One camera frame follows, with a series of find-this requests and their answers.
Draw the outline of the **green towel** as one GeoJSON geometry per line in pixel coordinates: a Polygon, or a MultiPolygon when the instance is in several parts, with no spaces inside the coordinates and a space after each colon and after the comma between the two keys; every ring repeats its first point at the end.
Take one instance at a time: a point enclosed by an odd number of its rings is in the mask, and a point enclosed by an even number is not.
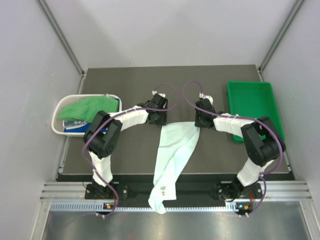
{"type": "Polygon", "coordinates": [[[116,113],[118,107],[119,101],[116,99],[103,95],[90,96],[66,105],[57,118],[59,120],[82,120],[91,123],[98,112],[116,113]]]}

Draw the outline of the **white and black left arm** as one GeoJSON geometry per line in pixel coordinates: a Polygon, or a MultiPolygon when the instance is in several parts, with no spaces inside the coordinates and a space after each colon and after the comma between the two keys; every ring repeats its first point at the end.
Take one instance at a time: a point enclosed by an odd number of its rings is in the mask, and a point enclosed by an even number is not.
{"type": "Polygon", "coordinates": [[[142,124],[167,124],[168,99],[164,93],[152,93],[146,103],[116,113],[99,111],[83,136],[85,148],[93,165],[91,192],[109,198],[114,191],[111,173],[111,155],[115,151],[122,131],[142,124]]]}

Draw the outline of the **pale mint towel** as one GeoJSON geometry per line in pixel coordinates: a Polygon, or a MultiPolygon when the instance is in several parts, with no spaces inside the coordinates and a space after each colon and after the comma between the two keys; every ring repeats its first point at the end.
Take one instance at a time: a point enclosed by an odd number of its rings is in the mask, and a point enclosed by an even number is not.
{"type": "Polygon", "coordinates": [[[148,204],[165,214],[164,201],[177,199],[176,182],[190,160],[200,137],[200,128],[192,121],[176,122],[161,128],[148,204]]]}

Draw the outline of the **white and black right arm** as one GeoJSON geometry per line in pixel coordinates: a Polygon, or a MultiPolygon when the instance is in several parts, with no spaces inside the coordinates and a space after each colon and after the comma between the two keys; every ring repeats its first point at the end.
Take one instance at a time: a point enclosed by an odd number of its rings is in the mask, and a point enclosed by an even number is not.
{"type": "Polygon", "coordinates": [[[237,197],[245,198],[266,168],[275,159],[283,157],[285,142],[269,117],[251,118],[217,113],[212,102],[203,97],[195,103],[195,126],[243,139],[248,159],[232,180],[231,187],[237,197]]]}

